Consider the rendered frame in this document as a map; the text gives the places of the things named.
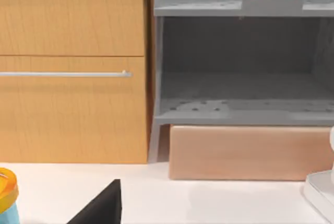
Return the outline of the blue bottle with orange cap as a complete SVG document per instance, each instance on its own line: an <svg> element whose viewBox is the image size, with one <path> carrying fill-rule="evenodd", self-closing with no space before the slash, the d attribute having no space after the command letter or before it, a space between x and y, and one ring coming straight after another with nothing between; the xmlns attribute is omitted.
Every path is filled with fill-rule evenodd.
<svg viewBox="0 0 334 224"><path fill-rule="evenodd" d="M18 195L16 175L9 169L0 168L0 224L20 224Z"/></svg>

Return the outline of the grey open shelf unit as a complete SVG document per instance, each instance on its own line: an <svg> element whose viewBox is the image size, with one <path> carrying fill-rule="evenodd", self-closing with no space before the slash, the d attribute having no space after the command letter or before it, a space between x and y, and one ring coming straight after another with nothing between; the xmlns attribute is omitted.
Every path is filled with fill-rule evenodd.
<svg viewBox="0 0 334 224"><path fill-rule="evenodd" d="M333 126L334 0L154 0L163 125Z"/></svg>

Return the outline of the plain wooden drawer front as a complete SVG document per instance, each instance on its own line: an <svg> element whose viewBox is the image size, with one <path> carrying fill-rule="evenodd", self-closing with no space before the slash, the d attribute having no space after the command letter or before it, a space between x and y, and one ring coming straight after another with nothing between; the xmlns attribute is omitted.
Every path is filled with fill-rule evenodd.
<svg viewBox="0 0 334 224"><path fill-rule="evenodd" d="M144 52L144 0L0 0L1 55Z"/></svg>

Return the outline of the pale wooden drawer front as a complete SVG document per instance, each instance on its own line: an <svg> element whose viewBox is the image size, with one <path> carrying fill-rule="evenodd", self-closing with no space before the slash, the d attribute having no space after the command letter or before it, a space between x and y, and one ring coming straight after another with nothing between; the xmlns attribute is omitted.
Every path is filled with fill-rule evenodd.
<svg viewBox="0 0 334 224"><path fill-rule="evenodd" d="M170 129L174 180L302 181L334 162L334 127L190 126Z"/></svg>

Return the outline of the wooden cupboard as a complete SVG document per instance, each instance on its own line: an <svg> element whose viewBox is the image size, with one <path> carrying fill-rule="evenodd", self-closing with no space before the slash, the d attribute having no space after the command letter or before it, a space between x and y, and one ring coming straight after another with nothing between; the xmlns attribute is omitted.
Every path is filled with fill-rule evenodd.
<svg viewBox="0 0 334 224"><path fill-rule="evenodd" d="M148 146L149 132L151 129L151 59L150 59L150 24L151 7L149 0L144 0L144 29L145 29L145 52L142 56L96 56L96 57L144 57L146 60L146 99L147 99L147 125L148 125ZM1 55L0 56L41 56L41 55ZM94 56L46 56L46 57L94 57Z"/></svg>

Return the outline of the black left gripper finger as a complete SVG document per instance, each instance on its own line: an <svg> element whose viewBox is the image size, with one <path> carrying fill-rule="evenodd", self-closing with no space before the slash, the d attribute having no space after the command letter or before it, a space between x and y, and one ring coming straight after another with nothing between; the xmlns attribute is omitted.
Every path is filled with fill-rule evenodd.
<svg viewBox="0 0 334 224"><path fill-rule="evenodd" d="M113 180L67 224L121 224L121 180Z"/></svg>

